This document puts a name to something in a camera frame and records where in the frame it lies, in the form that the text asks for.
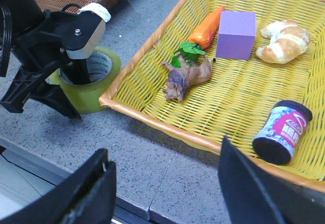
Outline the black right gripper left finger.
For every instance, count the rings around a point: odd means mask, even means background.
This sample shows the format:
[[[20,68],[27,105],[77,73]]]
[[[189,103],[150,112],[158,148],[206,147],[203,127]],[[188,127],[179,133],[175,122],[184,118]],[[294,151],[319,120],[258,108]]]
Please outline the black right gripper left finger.
[[[97,150],[57,187],[1,223],[111,223],[116,205],[116,164]]]

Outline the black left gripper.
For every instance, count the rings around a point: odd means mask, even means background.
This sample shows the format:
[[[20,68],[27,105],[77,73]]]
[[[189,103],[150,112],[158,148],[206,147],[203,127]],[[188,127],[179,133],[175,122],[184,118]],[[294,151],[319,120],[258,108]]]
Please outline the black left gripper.
[[[86,59],[70,59],[62,45],[62,36],[73,22],[99,17],[93,12],[71,14],[45,11],[45,20],[32,31],[16,39],[13,54],[21,62],[1,105],[11,113],[22,113],[28,99],[38,101],[68,117],[81,116],[59,85],[46,79],[61,69],[76,85],[90,83]]]

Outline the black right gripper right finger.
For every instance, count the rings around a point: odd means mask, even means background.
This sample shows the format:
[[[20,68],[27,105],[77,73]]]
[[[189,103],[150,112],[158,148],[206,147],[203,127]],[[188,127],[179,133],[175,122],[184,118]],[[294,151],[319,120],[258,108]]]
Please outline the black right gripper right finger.
[[[324,206],[298,194],[223,137],[218,166],[232,223],[324,223]]]

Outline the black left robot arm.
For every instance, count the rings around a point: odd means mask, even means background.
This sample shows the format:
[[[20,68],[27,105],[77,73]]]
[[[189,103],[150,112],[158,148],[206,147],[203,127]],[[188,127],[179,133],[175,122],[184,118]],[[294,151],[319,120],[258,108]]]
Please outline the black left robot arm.
[[[11,55],[21,64],[1,105],[22,113],[32,99],[68,118],[79,118],[63,89],[46,80],[61,69],[74,84],[90,83],[86,60],[101,40],[107,20],[92,10],[73,14],[66,8],[41,10],[35,0],[1,0],[1,76],[7,74]]]

